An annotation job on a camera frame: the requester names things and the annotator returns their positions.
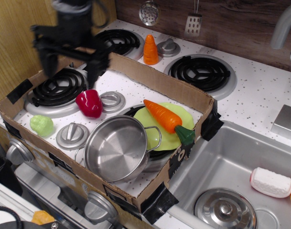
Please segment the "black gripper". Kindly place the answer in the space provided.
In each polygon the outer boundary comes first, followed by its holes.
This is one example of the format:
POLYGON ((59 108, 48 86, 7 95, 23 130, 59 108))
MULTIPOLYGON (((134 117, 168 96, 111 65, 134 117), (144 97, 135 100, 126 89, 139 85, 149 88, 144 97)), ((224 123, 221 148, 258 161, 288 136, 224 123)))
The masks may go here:
POLYGON ((58 55, 87 63, 88 88, 92 89, 99 76, 110 65, 109 48, 92 35, 91 9, 57 9, 57 25, 33 25, 33 47, 37 49, 44 73, 53 77, 58 68, 58 55))

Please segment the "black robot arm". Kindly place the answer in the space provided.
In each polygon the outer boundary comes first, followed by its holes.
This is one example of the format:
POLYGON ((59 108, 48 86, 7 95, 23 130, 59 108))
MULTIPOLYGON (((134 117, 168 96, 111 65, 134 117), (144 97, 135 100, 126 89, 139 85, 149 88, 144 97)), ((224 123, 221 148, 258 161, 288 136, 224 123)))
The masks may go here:
POLYGON ((58 56, 67 56, 84 61, 89 88, 109 66, 111 49, 92 34, 91 0, 54 0, 52 7, 57 12, 57 25, 33 25, 34 48, 45 74, 53 77, 58 68, 58 56))

